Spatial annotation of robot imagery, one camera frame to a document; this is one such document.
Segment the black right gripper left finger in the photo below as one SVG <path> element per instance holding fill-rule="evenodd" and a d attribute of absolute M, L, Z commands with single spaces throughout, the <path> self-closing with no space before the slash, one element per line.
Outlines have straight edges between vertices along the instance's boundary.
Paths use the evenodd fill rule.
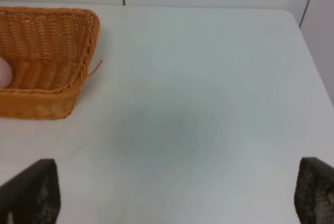
<path fill-rule="evenodd" d="M 56 223 L 60 209 L 54 159 L 40 159 L 1 185 L 1 223 Z"/>

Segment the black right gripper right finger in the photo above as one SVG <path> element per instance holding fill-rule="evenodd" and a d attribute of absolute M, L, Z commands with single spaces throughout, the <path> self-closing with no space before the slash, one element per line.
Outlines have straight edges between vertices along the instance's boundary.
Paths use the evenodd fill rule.
<path fill-rule="evenodd" d="M 300 223 L 333 223 L 333 167 L 315 157 L 300 161 L 294 192 Z"/>

